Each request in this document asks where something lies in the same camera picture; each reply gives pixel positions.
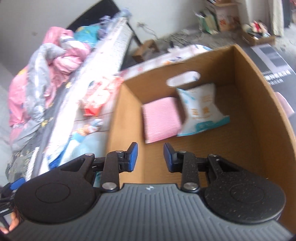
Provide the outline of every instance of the gray gripper base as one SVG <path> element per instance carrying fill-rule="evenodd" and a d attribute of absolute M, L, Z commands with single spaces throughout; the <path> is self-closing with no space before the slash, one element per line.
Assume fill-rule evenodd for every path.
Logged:
<path fill-rule="evenodd" d="M 59 225 L 24 221 L 8 234 L 30 241 L 282 241 L 292 235 L 276 221 L 258 225 L 227 222 L 211 213 L 196 194 L 175 184 L 125 184 L 103 194 L 92 210 Z"/>

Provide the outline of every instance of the hand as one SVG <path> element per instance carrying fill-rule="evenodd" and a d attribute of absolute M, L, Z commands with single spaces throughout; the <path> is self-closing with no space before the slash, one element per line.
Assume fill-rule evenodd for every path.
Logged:
<path fill-rule="evenodd" d="M 18 219 L 18 217 L 17 217 L 17 214 L 15 213 L 15 212 L 12 212 L 11 214 L 10 214 L 10 217 L 11 217 L 11 224 L 10 224 L 10 226 L 9 226 L 9 229 L 7 230 L 6 228 L 4 228 L 4 227 L 0 227 L 0 230 L 2 231 L 2 233 L 4 233 L 4 234 L 8 234 L 10 231 L 12 231 L 13 229 L 15 229 L 18 225 L 19 225 L 19 223 L 20 223 L 20 221 L 19 221 L 19 219 Z"/>

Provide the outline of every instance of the open cardboard box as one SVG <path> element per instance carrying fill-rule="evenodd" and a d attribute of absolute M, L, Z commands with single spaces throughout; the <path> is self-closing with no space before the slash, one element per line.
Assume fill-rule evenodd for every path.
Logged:
<path fill-rule="evenodd" d="M 197 71 L 201 78 L 183 86 L 189 89 L 216 84 L 215 103 L 230 123 L 196 135 L 171 137 L 145 144 L 141 107 L 173 96 L 166 80 Z M 200 54 L 183 63 L 153 69 L 124 82 L 120 88 L 107 151 L 139 145 L 135 170 L 120 174 L 120 183 L 180 183 L 181 174 L 169 173 L 163 144 L 197 157 L 220 155 L 243 168 L 269 178 L 284 190 L 287 203 L 281 222 L 296 232 L 296 141 L 291 125 L 261 72 L 237 45 Z"/>
<path fill-rule="evenodd" d="M 242 30 L 242 39 L 251 46 L 260 45 L 260 44 L 273 45 L 276 41 L 276 37 L 274 35 L 271 35 L 268 38 L 255 39 L 243 30 Z"/>

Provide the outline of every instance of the round black disc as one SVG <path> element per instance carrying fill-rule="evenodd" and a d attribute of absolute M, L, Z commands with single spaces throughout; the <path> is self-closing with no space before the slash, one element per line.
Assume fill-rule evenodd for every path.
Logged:
<path fill-rule="evenodd" d="M 205 191 L 210 209 L 222 218 L 243 224 L 277 218 L 285 205 L 282 189 L 249 172 L 224 172 Z"/>
<path fill-rule="evenodd" d="M 59 170 L 31 179 L 15 194 L 15 206 L 25 219 L 50 224 L 83 215 L 94 201 L 94 189 L 81 174 Z"/>

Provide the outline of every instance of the red package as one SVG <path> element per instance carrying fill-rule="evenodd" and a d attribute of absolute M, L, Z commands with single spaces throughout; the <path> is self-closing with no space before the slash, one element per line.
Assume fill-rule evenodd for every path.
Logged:
<path fill-rule="evenodd" d="M 91 85 L 87 93 L 82 99 L 84 115 L 98 116 L 103 105 L 110 99 L 124 81 L 123 78 L 117 76 L 102 77 L 99 81 Z"/>

